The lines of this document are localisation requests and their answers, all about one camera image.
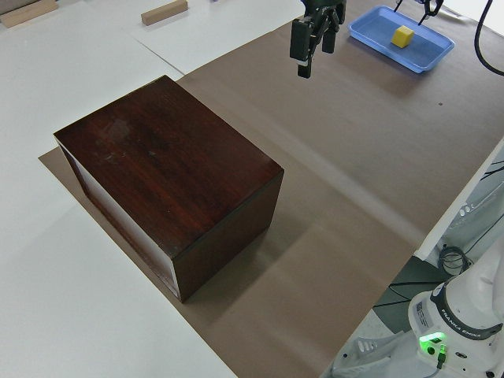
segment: box side panel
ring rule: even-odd
[[[183,302],[270,225],[284,171],[173,260]]]
[[[156,243],[138,226],[133,219],[114,201],[114,199],[99,185],[95,178],[60,144],[74,173],[82,185],[86,196],[105,215],[107,220],[128,241],[146,264],[133,262],[151,279],[153,273],[177,298],[180,298],[178,286],[170,258]]]

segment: wooden box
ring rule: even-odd
[[[54,136],[146,275],[180,301],[271,222],[282,168],[167,76]]]

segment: box top surface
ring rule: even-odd
[[[167,76],[54,136],[170,258],[282,172]]]

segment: blue tray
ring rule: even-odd
[[[395,30],[404,25],[415,32],[403,49],[391,42]],[[348,25],[350,35],[387,55],[416,73],[432,69],[454,48],[451,39],[424,25],[418,25],[388,6],[377,6]]]

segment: yellow cube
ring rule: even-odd
[[[415,32],[406,26],[400,26],[394,32],[391,42],[402,49],[408,46]]]

